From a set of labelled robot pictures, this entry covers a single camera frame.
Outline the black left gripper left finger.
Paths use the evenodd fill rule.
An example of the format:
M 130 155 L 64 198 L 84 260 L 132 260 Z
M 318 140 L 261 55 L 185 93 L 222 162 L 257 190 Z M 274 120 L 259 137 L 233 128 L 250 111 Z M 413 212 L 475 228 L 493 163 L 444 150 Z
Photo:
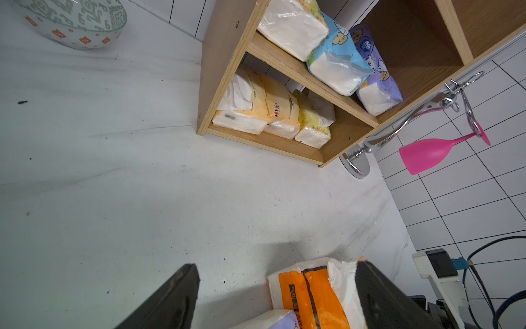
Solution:
M 183 265 L 117 327 L 190 328 L 199 283 L 197 266 Z

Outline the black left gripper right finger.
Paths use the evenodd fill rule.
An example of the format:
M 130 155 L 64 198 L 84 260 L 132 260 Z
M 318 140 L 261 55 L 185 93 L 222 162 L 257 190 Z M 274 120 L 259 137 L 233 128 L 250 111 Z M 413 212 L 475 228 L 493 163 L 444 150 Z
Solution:
M 367 328 L 440 328 L 367 260 L 358 261 L 355 281 Z

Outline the orange tissue box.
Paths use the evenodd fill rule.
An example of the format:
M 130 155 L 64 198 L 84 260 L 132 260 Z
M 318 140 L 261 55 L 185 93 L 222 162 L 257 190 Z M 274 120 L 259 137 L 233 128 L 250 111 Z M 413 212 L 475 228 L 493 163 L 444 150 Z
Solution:
M 324 257 L 268 275 L 273 309 L 294 312 L 300 328 L 367 328 L 356 284 L 364 260 Z

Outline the purple white tissue pack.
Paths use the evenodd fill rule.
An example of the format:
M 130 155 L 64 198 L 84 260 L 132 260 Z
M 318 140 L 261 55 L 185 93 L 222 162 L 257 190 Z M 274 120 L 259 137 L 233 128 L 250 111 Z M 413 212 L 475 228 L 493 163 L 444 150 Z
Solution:
M 300 325 L 294 311 L 272 310 L 231 329 L 300 329 Z

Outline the blue tissue pack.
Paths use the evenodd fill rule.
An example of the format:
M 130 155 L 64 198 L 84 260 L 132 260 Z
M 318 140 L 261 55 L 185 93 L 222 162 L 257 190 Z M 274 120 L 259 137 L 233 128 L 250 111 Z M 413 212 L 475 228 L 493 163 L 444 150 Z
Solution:
M 306 62 L 309 72 L 340 95 L 353 95 L 373 73 L 357 51 L 349 31 L 323 15 L 330 33 Z

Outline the white green tissue pack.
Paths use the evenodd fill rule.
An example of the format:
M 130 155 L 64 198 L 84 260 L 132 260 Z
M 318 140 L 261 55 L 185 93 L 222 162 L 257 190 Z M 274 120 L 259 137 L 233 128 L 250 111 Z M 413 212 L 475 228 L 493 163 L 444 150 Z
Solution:
M 271 0 L 258 31 L 302 62 L 330 33 L 315 0 Z

